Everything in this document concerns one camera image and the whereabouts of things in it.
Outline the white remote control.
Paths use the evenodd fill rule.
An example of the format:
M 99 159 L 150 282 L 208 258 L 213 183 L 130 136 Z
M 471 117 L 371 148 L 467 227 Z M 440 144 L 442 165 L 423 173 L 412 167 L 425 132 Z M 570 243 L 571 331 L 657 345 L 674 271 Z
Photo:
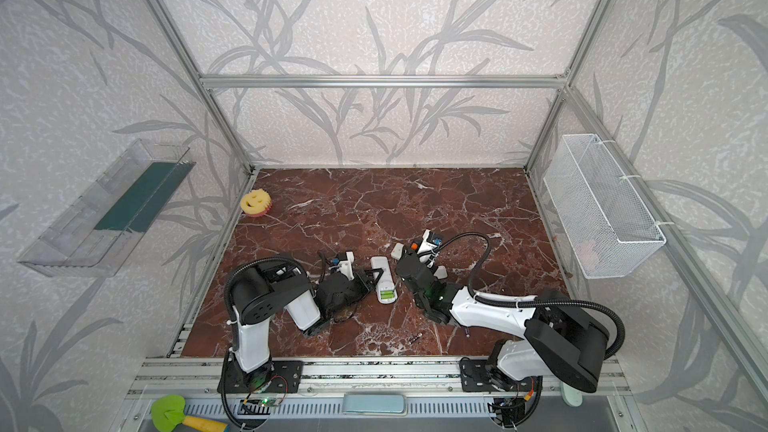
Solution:
M 371 258 L 370 265 L 371 269 L 382 268 L 384 270 L 383 277 L 375 287 L 378 301 L 381 304 L 394 303 L 398 295 L 388 259 L 385 256 L 374 256 Z

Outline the white battery cover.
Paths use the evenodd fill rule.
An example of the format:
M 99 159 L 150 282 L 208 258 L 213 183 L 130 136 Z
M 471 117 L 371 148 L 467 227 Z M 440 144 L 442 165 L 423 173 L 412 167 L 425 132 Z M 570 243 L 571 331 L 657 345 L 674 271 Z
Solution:
M 447 269 L 445 266 L 438 266 L 433 273 L 433 276 L 437 280 L 444 280 L 448 277 Z
M 404 245 L 402 243 L 397 243 L 391 252 L 391 257 L 394 260 L 399 261 L 402 258 L 403 253 L 404 253 Z

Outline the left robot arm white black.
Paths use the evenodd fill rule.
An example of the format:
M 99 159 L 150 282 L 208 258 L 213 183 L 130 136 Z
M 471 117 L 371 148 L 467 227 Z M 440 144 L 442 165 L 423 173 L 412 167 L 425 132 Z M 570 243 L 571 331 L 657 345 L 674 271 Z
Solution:
M 372 258 L 371 267 L 362 271 L 354 269 L 350 252 L 332 261 L 323 258 L 321 263 L 330 273 L 316 283 L 299 261 L 285 255 L 257 259 L 230 274 L 224 289 L 233 334 L 230 352 L 244 375 L 269 372 L 274 315 L 286 310 L 302 332 L 312 335 L 392 280 L 385 257 Z

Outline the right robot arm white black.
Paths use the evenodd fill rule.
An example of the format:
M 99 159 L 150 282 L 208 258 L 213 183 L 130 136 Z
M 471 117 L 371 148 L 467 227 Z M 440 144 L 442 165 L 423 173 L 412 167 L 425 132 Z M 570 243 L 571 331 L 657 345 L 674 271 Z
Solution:
M 603 362 L 624 343 L 622 319 L 601 304 L 572 300 L 554 289 L 507 298 L 472 292 L 438 280 L 435 270 L 413 250 L 401 253 L 396 265 L 396 274 L 428 319 L 513 337 L 498 342 L 486 362 L 496 388 L 550 373 L 578 391 L 594 393 Z

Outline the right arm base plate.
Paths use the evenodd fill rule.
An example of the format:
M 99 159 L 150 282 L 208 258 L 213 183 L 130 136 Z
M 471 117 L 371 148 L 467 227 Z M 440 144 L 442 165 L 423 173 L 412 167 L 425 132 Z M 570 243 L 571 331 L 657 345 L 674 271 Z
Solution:
M 461 388 L 463 392 L 512 392 L 527 393 L 538 388 L 540 376 L 512 379 L 491 366 L 486 359 L 462 357 L 459 362 Z

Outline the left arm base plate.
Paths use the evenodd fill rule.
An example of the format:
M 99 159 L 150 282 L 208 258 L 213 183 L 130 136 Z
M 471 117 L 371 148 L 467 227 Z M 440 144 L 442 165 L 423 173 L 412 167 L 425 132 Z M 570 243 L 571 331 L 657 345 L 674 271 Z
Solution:
M 223 364 L 217 392 L 294 394 L 299 389 L 303 366 L 304 362 L 300 360 L 271 360 L 246 373 L 236 359 L 230 358 Z

